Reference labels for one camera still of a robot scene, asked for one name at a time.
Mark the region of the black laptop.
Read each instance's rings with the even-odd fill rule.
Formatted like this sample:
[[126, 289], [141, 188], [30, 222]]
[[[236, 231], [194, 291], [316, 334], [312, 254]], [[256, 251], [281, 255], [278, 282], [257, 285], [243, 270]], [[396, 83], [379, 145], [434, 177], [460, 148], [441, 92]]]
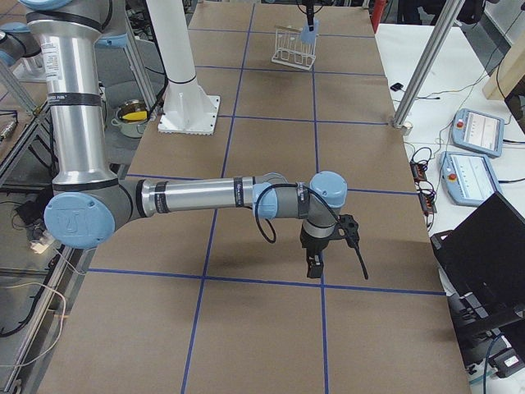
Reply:
[[466, 305], [454, 316], [459, 337], [472, 340], [500, 329], [524, 354], [524, 217], [498, 191], [431, 246]]

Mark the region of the green pot with yellow item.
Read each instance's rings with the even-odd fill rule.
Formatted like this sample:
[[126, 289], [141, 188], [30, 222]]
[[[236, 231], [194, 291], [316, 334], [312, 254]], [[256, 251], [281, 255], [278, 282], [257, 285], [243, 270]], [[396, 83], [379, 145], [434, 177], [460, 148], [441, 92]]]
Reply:
[[138, 99], [125, 101], [118, 107], [111, 124], [124, 136], [132, 139], [142, 137], [148, 123], [148, 111], [145, 102]]

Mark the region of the blue teach pendant tablet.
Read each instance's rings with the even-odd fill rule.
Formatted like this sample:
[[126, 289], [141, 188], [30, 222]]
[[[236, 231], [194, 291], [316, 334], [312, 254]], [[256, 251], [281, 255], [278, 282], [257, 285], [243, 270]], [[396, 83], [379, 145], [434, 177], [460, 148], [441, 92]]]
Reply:
[[444, 152], [440, 161], [445, 188], [456, 204], [478, 207], [496, 191], [502, 192], [485, 154]]
[[461, 108], [452, 122], [451, 135], [461, 148], [498, 158], [503, 148], [504, 119]]

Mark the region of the black usb hub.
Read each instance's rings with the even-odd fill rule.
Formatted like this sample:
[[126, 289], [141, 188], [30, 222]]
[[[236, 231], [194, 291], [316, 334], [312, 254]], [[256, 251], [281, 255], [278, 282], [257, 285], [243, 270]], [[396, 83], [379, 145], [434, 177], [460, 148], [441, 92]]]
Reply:
[[427, 179], [427, 165], [423, 162], [414, 162], [413, 160], [409, 162], [409, 165], [422, 212], [427, 217], [433, 215], [436, 212], [436, 190], [434, 185]]

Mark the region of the small black sensor puck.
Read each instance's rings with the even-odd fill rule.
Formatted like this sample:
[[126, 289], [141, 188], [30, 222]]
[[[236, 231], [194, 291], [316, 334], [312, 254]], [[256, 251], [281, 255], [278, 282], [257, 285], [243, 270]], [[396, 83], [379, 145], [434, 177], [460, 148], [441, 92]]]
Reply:
[[403, 87], [404, 86], [401, 83], [394, 83], [393, 85], [390, 86], [390, 90], [398, 91], [398, 90], [402, 90]]

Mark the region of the brown paper table cover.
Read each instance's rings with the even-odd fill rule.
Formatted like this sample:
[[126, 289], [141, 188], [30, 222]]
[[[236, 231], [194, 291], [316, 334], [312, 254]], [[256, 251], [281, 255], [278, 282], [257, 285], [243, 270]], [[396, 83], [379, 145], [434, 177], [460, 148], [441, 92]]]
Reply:
[[275, 221], [275, 244], [245, 208], [132, 222], [97, 250], [40, 392], [468, 392], [368, 15], [318, 16], [308, 73], [270, 62], [297, 8], [200, 4], [189, 36], [217, 128], [150, 126], [130, 178], [338, 172], [359, 251], [331, 243], [311, 280], [295, 219]]

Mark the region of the far blue teach pendant tablet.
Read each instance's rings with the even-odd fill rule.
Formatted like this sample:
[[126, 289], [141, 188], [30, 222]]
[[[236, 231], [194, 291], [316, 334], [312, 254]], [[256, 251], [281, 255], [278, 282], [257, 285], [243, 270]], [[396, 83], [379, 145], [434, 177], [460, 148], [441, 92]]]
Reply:
[[504, 119], [461, 108], [452, 122], [451, 135], [461, 148], [498, 158], [503, 148]]

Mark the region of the aluminium frame post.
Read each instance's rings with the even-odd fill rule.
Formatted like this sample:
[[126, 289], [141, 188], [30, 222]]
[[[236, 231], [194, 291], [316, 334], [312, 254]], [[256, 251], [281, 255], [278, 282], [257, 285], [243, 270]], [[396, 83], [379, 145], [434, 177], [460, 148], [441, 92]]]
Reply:
[[413, 106], [415, 99], [431, 70], [431, 66], [436, 60], [436, 57], [463, 4], [464, 0], [448, 0], [445, 2], [444, 8], [438, 17], [429, 40], [427, 41], [427, 45], [423, 50], [422, 56], [414, 70], [404, 96], [395, 111], [395, 115], [391, 122], [392, 126], [401, 130], [404, 136], [409, 135], [413, 129], [413, 124], [407, 120], [409, 111]]

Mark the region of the near blue teach pendant tablet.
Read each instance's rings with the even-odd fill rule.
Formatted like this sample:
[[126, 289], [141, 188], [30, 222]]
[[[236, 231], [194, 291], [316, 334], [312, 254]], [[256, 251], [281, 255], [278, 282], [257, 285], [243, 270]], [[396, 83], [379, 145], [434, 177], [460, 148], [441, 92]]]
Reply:
[[485, 154], [444, 152], [440, 161], [445, 188], [456, 204], [478, 207], [496, 191], [502, 192]]

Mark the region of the light blue plastic cup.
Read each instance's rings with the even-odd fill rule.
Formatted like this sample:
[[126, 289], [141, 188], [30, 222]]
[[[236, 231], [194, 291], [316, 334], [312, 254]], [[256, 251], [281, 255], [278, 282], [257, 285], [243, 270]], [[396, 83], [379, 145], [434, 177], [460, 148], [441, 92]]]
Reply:
[[319, 26], [318, 20], [314, 21], [314, 25], [312, 29], [310, 29], [310, 26], [308, 24], [304, 25], [300, 33], [300, 40], [303, 44], [314, 45], [316, 43], [318, 26]]

